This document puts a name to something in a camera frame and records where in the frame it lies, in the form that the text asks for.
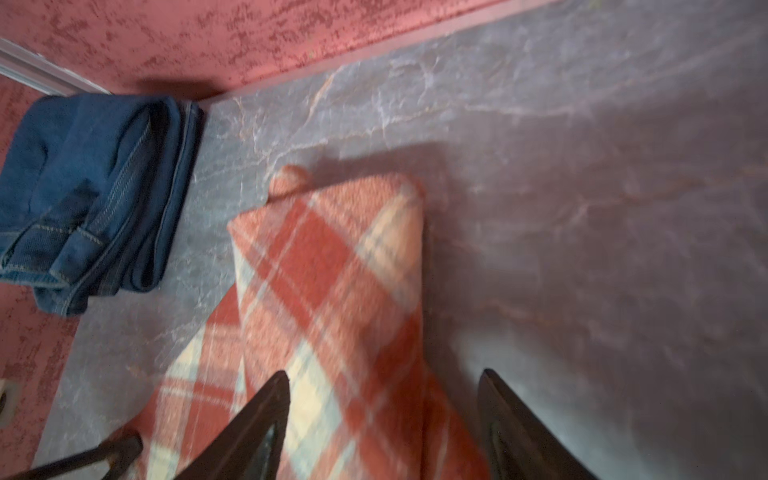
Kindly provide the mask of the denim skirt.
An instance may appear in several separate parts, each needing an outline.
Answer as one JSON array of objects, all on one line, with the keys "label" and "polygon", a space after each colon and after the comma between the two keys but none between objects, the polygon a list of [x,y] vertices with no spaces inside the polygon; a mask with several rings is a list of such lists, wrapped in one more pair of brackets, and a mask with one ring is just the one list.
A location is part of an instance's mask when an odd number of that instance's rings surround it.
[{"label": "denim skirt", "polygon": [[1,172],[1,279],[49,314],[163,278],[204,126],[170,96],[46,96]]}]

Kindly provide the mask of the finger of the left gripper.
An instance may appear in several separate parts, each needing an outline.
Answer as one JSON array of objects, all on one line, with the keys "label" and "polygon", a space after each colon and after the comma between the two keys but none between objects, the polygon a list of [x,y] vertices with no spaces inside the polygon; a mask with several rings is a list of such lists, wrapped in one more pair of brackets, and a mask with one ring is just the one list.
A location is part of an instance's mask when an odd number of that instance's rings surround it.
[{"label": "finger of the left gripper", "polygon": [[143,442],[138,434],[105,441],[98,447],[6,477],[6,480],[44,480],[81,470],[99,462],[109,466],[104,480],[119,479],[140,456]]}]

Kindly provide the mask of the red cloth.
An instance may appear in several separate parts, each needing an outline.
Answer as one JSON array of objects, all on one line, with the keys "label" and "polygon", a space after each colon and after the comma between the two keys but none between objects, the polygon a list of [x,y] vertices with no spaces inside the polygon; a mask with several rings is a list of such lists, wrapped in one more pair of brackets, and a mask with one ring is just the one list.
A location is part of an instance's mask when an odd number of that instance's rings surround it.
[{"label": "red cloth", "polygon": [[279,478],[487,478],[426,365],[423,225],[404,175],[317,188],[283,167],[228,224],[235,283],[130,421],[144,450],[128,477],[175,477],[284,371]]}]

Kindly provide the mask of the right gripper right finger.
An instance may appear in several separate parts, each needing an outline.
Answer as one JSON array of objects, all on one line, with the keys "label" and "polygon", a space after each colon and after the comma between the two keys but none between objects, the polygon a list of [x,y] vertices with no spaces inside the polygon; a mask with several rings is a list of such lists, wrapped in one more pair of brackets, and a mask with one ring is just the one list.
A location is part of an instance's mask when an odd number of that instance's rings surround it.
[{"label": "right gripper right finger", "polygon": [[477,400],[493,479],[596,479],[494,370],[482,372]]}]

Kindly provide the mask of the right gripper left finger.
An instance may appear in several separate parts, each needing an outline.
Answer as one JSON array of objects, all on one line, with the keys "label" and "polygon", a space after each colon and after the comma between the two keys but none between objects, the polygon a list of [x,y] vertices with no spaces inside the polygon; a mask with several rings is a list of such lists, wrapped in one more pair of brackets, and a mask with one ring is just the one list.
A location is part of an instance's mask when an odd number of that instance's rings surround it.
[{"label": "right gripper left finger", "polygon": [[275,479],[289,410],[289,378],[278,371],[176,479]]}]

